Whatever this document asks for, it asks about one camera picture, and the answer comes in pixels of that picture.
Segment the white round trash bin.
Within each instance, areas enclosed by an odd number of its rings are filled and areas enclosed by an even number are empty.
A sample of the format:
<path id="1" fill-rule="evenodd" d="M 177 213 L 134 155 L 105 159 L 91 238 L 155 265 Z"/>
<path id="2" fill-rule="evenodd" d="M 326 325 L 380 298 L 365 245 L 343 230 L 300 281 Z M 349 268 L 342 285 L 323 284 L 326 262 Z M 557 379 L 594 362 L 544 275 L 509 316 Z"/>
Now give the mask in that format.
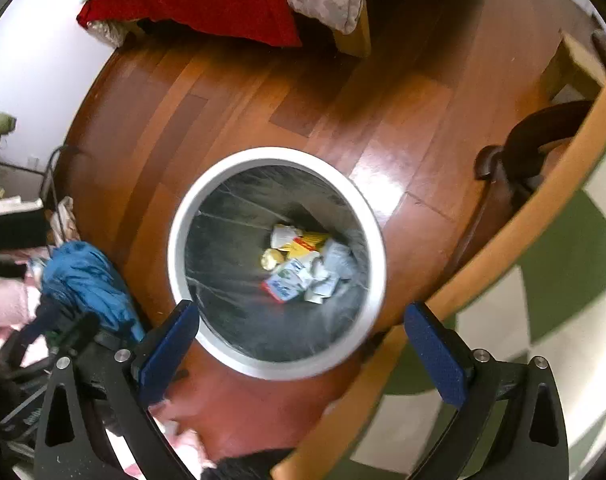
<path id="1" fill-rule="evenodd" d="M 232 154 L 196 180 L 169 233 L 169 284 L 199 310 L 199 344 L 237 372 L 294 380 L 331 370 L 383 303 L 373 211 L 338 170 L 291 148 Z"/>

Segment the blue cloth pile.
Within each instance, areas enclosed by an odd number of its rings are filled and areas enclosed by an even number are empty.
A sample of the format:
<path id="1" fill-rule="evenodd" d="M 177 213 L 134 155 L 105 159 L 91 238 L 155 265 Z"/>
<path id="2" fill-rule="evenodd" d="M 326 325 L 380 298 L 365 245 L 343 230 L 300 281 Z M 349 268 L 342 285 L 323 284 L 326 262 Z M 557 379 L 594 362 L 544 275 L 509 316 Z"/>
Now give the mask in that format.
<path id="1" fill-rule="evenodd" d="M 123 278 L 89 243 L 72 240 L 52 252 L 42 274 L 41 295 L 73 311 L 97 314 L 102 327 L 128 341 L 146 335 Z"/>

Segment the black trousers leg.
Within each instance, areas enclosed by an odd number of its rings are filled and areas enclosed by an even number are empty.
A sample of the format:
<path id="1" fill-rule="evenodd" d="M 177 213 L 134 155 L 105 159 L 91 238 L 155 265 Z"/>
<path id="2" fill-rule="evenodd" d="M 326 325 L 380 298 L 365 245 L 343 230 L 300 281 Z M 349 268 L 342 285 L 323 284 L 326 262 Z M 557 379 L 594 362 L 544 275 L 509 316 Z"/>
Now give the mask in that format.
<path id="1" fill-rule="evenodd" d="M 273 448 L 237 457 L 225 457 L 214 467 L 204 469 L 202 479 L 271 480 L 271 471 L 285 460 L 294 448 Z"/>

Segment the dark wooden chair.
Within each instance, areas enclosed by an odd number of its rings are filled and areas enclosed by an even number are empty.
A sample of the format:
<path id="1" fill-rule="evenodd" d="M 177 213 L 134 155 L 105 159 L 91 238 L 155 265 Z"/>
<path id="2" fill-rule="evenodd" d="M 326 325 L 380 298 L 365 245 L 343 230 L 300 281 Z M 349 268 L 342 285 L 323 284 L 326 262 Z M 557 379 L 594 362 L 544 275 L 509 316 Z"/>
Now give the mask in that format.
<path id="1" fill-rule="evenodd" d="M 518 122 L 502 145 L 486 145 L 474 161 L 481 196 L 458 241 L 447 272 L 454 274 L 486 246 L 538 187 L 547 155 L 579 131 L 591 100 L 539 110 Z"/>

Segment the pile of white pink clothes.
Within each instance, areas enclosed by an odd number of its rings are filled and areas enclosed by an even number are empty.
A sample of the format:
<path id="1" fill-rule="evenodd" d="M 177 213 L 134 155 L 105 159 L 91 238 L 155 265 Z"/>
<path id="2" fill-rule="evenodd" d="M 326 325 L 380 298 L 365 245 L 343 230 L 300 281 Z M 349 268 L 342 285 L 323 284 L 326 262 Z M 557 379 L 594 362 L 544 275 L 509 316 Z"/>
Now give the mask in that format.
<path id="1" fill-rule="evenodd" d="M 0 113 L 0 138 L 12 133 L 14 128 L 15 118 Z M 56 246 L 66 240 L 79 239 L 73 206 L 71 197 L 66 196 L 59 200 L 57 211 L 46 214 Z M 18 196 L 7 196 L 0 188 L 0 220 L 10 220 L 19 212 L 34 210 L 34 203 Z M 35 261 L 24 249 L 16 254 L 10 249 L 0 249 L 0 330 L 22 327 L 35 318 L 41 278 Z"/>

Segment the red bed sheet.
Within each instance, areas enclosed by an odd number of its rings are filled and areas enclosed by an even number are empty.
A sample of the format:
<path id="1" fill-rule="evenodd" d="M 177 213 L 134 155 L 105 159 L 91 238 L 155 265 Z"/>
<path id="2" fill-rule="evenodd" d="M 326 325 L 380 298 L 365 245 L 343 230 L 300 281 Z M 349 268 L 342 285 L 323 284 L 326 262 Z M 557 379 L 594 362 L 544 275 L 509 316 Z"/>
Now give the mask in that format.
<path id="1" fill-rule="evenodd" d="M 197 32 L 245 38 L 272 47 L 301 46 L 287 0 L 88 0 L 77 23 L 173 21 Z"/>

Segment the trash pile in bin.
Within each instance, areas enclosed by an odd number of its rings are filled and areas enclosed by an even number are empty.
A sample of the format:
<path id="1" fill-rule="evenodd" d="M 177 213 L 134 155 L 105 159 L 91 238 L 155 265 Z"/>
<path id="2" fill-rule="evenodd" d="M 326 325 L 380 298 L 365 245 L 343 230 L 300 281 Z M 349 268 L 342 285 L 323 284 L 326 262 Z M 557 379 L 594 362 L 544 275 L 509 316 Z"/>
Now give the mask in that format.
<path id="1" fill-rule="evenodd" d="M 271 231 L 261 266 L 268 273 L 261 289 L 279 304 L 296 299 L 323 304 L 358 271 L 351 249 L 328 233 L 282 223 Z"/>

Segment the green white checkered tablecloth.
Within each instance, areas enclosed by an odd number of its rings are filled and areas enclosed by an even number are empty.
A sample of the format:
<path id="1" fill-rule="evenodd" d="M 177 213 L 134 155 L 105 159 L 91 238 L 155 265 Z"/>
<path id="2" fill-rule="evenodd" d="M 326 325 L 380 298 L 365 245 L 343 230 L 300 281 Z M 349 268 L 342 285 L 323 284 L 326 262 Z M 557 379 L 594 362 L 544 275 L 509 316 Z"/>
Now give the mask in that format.
<path id="1" fill-rule="evenodd" d="M 569 476 L 585 478 L 606 448 L 606 154 L 517 262 L 446 323 L 497 360 L 544 356 L 564 410 Z M 329 478 L 406 478 L 453 414 L 405 347 Z"/>

